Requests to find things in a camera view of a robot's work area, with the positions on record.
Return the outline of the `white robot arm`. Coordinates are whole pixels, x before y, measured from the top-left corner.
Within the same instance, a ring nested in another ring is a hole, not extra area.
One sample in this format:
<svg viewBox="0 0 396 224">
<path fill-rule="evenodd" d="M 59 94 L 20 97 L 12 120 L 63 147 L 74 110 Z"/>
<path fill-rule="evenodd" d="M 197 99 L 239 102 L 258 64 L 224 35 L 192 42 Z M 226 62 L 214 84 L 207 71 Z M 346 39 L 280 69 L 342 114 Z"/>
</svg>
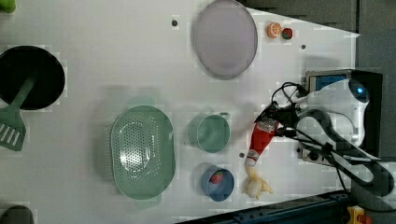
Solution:
<svg viewBox="0 0 396 224">
<path fill-rule="evenodd" d="M 246 163 L 253 166 L 275 136 L 288 137 L 386 201 L 395 194 L 395 164 L 361 149 L 369 102 L 364 85 L 350 78 L 310 92 L 286 106 L 272 101 L 254 121 Z"/>
</svg>

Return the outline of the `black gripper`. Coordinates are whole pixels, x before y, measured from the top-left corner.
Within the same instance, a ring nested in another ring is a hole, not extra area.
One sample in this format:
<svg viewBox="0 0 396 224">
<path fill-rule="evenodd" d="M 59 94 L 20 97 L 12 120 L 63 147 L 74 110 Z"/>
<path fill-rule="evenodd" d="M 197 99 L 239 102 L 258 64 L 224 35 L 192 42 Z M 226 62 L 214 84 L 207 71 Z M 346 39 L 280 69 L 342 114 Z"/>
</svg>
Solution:
<svg viewBox="0 0 396 224">
<path fill-rule="evenodd" d="M 255 119 L 254 137 L 272 139 L 274 136 L 282 136 L 283 132 L 278 130 L 278 126 L 292 127 L 296 121 L 294 105 L 280 107 L 277 102 L 272 102 Z"/>
</svg>

